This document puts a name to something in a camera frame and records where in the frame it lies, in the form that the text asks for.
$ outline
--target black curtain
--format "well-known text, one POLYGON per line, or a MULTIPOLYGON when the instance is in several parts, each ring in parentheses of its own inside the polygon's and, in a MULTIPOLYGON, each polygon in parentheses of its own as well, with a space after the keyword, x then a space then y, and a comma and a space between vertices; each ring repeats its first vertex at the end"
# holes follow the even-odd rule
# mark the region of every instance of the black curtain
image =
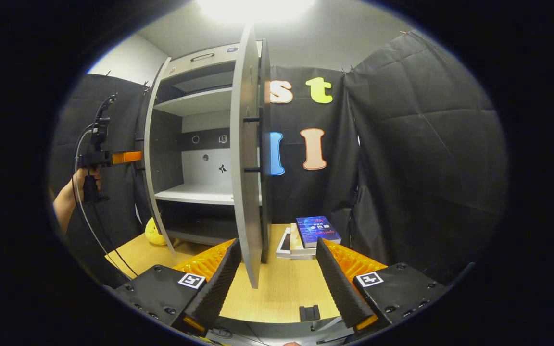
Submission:
MULTIPOLYGON (((94 121, 102 101, 114 93, 118 94, 117 100, 103 114, 110 118, 110 125, 102 149, 114 152, 139 150, 134 139, 142 137, 137 122, 143 121, 147 111, 148 93, 145 94, 145 87, 116 77, 86 74, 68 96, 55 129, 49 162, 49 188, 55 195, 70 181, 74 147, 81 131, 94 121)), ((88 144, 88 137, 83 143, 88 144)), ((87 145, 83 145, 81 153, 86 148, 87 145)), ((85 206, 90 224, 108 252, 143 232, 143 226, 136 217, 135 202, 141 219, 146 221, 150 218, 141 171, 136 171, 135 165, 127 163, 101 169, 101 194, 110 197, 110 200, 95 205, 101 224, 93 207, 85 206)), ((94 269, 106 284, 117 287, 125 282, 125 278, 104 259, 103 250, 82 222, 78 208, 72 215, 65 239, 78 258, 94 269)))
POLYGON ((358 144, 354 122, 343 97, 343 73, 322 68, 271 66, 271 81, 288 81, 294 99, 271 103, 271 131, 281 132, 283 175, 271 177, 273 223, 296 222, 297 217, 324 215, 349 242, 348 221, 356 187, 358 144), (317 103, 305 82, 323 77, 331 83, 325 94, 330 103, 317 103), (326 167, 306 170, 305 138, 301 131, 319 128, 326 167))
POLYGON ((361 145, 352 248, 452 280, 481 254, 505 206, 508 160, 490 99, 417 31, 344 81, 361 145))

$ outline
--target white shelf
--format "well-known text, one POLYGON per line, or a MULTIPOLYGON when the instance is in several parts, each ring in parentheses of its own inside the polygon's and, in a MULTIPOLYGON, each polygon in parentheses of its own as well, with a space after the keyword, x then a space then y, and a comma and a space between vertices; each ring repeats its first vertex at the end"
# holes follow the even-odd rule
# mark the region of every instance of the white shelf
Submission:
MULTIPOLYGON (((173 202, 187 202, 200 204, 221 204, 233 206, 235 200, 232 195, 232 186, 181 184, 155 194, 155 199, 173 202)), ((262 205, 262 195, 258 196, 262 205)))
POLYGON ((232 88, 218 88, 154 105, 153 109, 178 116, 190 116, 230 109, 232 88))

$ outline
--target handle grip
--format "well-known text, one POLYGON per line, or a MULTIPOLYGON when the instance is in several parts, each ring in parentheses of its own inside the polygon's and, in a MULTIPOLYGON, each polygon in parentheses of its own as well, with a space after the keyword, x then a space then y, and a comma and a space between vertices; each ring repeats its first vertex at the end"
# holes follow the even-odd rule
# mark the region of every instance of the handle grip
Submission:
POLYGON ((194 61, 196 61, 196 59, 201 58, 201 57, 206 57, 207 55, 209 55, 210 57, 214 57, 215 53, 208 53, 208 54, 198 55, 197 57, 191 58, 189 61, 194 62, 194 61))
POLYGON ((83 185, 84 201, 85 202, 97 202, 100 200, 99 192, 97 191, 97 184, 95 178, 92 175, 85 177, 85 184, 83 185))

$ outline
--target human arm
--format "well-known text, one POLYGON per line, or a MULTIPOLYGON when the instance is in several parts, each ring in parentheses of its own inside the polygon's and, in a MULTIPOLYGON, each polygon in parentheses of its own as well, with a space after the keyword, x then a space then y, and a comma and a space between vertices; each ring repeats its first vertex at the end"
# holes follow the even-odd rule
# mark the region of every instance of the human arm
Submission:
MULTIPOLYGON (((97 190, 101 190, 99 168, 97 170, 91 169, 90 174, 95 178, 97 190)), ((72 179, 70 179, 68 184, 66 184, 66 186, 59 191, 59 194, 52 204, 57 221, 63 230, 63 234, 65 234, 68 230, 68 225, 70 224, 70 219, 72 217, 72 213, 74 212, 74 208, 76 207, 77 201, 84 201, 83 186, 86 176, 87 169, 79 169, 72 179), (78 185, 79 195, 76 193, 75 183, 78 185)))

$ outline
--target hand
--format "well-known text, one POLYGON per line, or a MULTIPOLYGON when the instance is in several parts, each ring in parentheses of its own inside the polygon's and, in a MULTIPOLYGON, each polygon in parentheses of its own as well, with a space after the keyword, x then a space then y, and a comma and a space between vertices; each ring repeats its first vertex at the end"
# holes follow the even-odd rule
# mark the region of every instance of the hand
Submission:
MULTIPOLYGON (((90 169, 88 173, 90 175, 92 175, 92 177, 94 177, 95 184, 97 185, 97 190, 101 191, 101 176, 100 176, 99 167, 97 169, 90 169)), ((70 180, 70 185, 72 186, 72 191, 74 193, 73 198, 75 198, 77 201, 84 201, 83 186, 84 186, 86 176, 87 176, 87 169, 86 168, 81 168, 76 172, 76 174, 70 180), (80 194, 80 198, 76 194, 76 185, 75 184, 78 184, 78 191, 79 191, 79 194, 80 194)))

